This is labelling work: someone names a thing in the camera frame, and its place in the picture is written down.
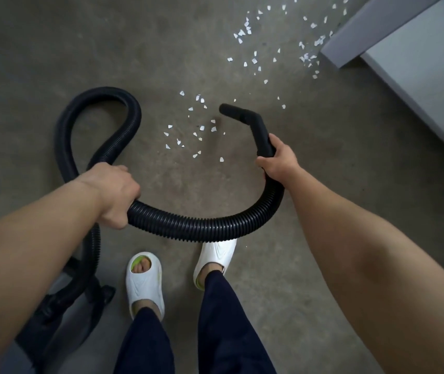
black corrugated hose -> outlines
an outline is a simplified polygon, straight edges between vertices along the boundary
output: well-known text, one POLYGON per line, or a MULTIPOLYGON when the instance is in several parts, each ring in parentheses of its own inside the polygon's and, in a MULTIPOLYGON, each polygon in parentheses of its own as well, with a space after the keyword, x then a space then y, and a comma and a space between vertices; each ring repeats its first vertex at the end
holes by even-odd
MULTIPOLYGON (((119 101, 127 107, 128 114, 124 124, 91 158, 87 169, 100 162, 112 164, 141 125, 141 107, 130 93, 122 89, 94 88, 76 96, 56 125, 55 154, 64 182, 69 182, 79 175, 71 150, 71 131, 75 121, 84 108, 101 101, 119 101)), ((274 156, 275 149, 269 142, 267 130, 259 114, 226 104, 220 106, 220 112, 250 126, 259 156, 274 156)), ((213 219, 175 215, 134 201, 128 210, 129 224, 171 239, 199 242, 235 239, 263 226, 281 204, 283 193, 283 186, 266 176, 263 194, 253 206, 232 216, 213 219)), ((82 260, 77 275, 68 286, 51 296, 50 307, 45 312, 49 318, 64 312, 83 293, 97 269, 99 254, 100 230, 95 224, 83 241, 82 260)))

white slide sandal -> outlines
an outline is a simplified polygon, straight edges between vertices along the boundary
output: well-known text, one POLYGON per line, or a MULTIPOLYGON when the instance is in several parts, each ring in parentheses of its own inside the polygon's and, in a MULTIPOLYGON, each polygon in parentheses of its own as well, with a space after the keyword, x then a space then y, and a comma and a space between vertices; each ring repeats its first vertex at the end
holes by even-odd
POLYGON ((141 299, 149 299, 150 301, 153 301, 158 306, 163 319, 164 301, 161 281, 161 263, 155 255, 150 252, 140 252, 130 259, 127 266, 127 277, 125 279, 125 283, 127 286, 129 309, 132 319, 134 318, 131 310, 132 303, 141 299), (133 273, 131 270, 136 264, 141 262, 143 258, 149 259, 151 262, 151 267, 144 273, 133 273))
POLYGON ((200 275, 200 271, 203 266, 209 262, 216 262, 217 264, 223 266, 222 274, 225 275, 225 272, 227 271, 232 259, 232 255, 234 254, 236 242, 237 239, 218 241, 215 243, 203 243, 200 259, 194 268, 194 286, 200 290, 204 290, 204 288, 198 283, 197 277, 200 275))

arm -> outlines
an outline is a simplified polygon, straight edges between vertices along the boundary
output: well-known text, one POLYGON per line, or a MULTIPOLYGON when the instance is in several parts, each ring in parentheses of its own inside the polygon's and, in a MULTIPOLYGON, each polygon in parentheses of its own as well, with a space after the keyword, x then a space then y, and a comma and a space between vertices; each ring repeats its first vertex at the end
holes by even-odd
POLYGON ((257 158, 293 199, 343 313, 386 372, 444 372, 444 270, 386 220, 301 169, 287 145, 257 158))
POLYGON ((33 313, 93 224, 127 224, 140 187, 124 166, 99 163, 0 219, 0 353, 33 313))

person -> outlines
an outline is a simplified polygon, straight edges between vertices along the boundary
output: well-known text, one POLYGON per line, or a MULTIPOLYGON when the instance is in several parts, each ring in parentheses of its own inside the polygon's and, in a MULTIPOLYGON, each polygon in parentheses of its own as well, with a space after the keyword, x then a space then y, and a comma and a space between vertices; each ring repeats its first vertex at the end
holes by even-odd
MULTIPOLYGON (((386 220, 326 188, 275 135, 256 163, 290 193, 308 245, 344 315, 386 372, 444 372, 444 270, 386 220)), ((123 228, 140 187, 124 166, 95 165, 0 219, 0 354, 30 317, 92 225, 123 228)), ((275 373, 224 274, 235 241, 205 244, 194 271, 204 290, 199 372, 275 373)), ((150 252, 127 267, 134 321, 116 373, 174 372, 161 327, 161 264, 150 252)))

navy blue pants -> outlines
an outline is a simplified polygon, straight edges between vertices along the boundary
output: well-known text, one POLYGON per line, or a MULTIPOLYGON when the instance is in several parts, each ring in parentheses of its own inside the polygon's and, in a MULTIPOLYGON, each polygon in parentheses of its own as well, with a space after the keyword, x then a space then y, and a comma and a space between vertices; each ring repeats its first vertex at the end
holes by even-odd
MULTIPOLYGON (((200 374, 276 374, 236 293, 218 270, 206 276, 197 333, 200 374)), ((174 372, 161 322, 150 308, 140 309, 123 340, 115 374, 174 372)))

